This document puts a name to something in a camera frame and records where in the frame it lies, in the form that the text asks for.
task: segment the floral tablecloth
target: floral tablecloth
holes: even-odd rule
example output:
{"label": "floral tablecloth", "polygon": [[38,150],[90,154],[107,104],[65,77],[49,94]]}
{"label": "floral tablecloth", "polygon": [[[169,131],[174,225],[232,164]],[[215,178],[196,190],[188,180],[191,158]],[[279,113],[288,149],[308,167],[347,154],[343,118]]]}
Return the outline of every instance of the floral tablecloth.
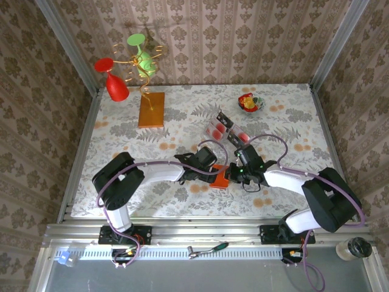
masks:
{"label": "floral tablecloth", "polygon": [[[104,92],[74,199],[73,217],[103,216],[95,205],[97,194],[92,177],[117,154],[128,151],[135,159],[160,159],[194,152],[196,144],[207,139],[204,130],[209,119],[220,110],[250,136],[272,133],[285,139],[289,153],[283,159],[284,165],[315,171],[332,166],[306,84],[155,86],[150,90],[165,93],[164,128],[137,127],[140,94],[135,88],[120,103],[113,102]],[[265,100],[262,111],[247,114],[239,108],[237,98],[248,92]],[[235,160],[232,144],[224,144],[229,160]],[[258,140],[253,145],[264,160],[277,160],[284,152],[283,145],[272,139]],[[207,146],[222,164],[222,151],[211,143]],[[262,187],[257,193],[247,193],[239,184],[219,190],[202,181],[186,182],[183,186],[164,181],[140,186],[128,203],[128,210],[137,217],[274,217],[306,206],[303,196],[279,188]]]}

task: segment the green-handled tool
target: green-handled tool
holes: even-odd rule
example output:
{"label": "green-handled tool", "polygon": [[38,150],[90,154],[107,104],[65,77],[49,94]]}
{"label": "green-handled tool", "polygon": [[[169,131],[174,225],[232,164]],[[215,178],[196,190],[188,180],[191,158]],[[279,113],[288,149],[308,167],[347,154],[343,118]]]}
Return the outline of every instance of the green-handled tool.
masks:
{"label": "green-handled tool", "polygon": [[188,246],[188,251],[189,251],[188,258],[191,260],[191,259],[194,259],[195,257],[198,257],[201,254],[209,254],[211,252],[221,251],[222,249],[225,249],[226,247],[228,247],[228,245],[229,245],[228,242],[224,242],[224,243],[221,243],[220,245],[217,245],[214,248],[211,248],[207,251],[193,251],[193,248],[191,246]]}

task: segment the fruit in bowl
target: fruit in bowl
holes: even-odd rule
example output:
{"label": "fruit in bowl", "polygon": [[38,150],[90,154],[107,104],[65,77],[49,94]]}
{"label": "fruit in bowl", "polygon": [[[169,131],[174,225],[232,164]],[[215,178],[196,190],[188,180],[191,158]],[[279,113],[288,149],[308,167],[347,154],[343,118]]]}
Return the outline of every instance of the fruit in bowl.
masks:
{"label": "fruit in bowl", "polygon": [[247,113],[253,113],[263,107],[264,100],[260,97],[253,97],[252,93],[243,94],[238,98],[239,107]]}

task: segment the table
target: table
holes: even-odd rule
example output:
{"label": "table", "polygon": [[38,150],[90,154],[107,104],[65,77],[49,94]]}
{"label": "table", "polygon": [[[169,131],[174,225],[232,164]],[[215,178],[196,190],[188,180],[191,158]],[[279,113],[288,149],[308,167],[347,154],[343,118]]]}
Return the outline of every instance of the table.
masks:
{"label": "table", "polygon": [[[332,167],[307,84],[154,86],[150,90],[165,93],[164,128],[137,127],[140,94],[136,88],[130,88],[130,96],[120,103],[113,102],[106,91],[103,93],[72,217],[103,216],[95,205],[97,194],[92,177],[117,154],[128,151],[135,159],[161,159],[194,152],[196,145],[208,138],[205,128],[209,119],[220,110],[250,136],[271,133],[285,139],[289,153],[282,164],[312,171]],[[247,114],[239,108],[237,98],[248,92],[265,100],[262,111]],[[234,147],[228,141],[224,145],[229,161],[234,161]],[[284,152],[283,145],[271,139],[258,140],[253,145],[265,161],[277,160]],[[207,146],[222,164],[222,151],[212,143]],[[140,186],[128,210],[132,217],[278,217],[306,206],[303,196],[284,189],[262,187],[257,193],[247,193],[238,184],[218,190],[201,181],[190,181],[183,186],[177,182]]]}

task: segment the wall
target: wall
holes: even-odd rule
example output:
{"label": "wall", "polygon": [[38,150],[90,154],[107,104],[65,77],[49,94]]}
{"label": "wall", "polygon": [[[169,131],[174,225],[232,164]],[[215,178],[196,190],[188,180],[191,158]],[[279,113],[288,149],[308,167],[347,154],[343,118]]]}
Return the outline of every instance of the wall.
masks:
{"label": "wall", "polygon": [[[142,32],[168,53],[154,84],[308,83],[350,0],[53,0],[93,64]],[[118,53],[119,60],[125,56]]]}
{"label": "wall", "polygon": [[33,1],[0,1],[0,291],[25,291],[91,102]]}
{"label": "wall", "polygon": [[389,275],[389,1],[370,0],[319,97]]}

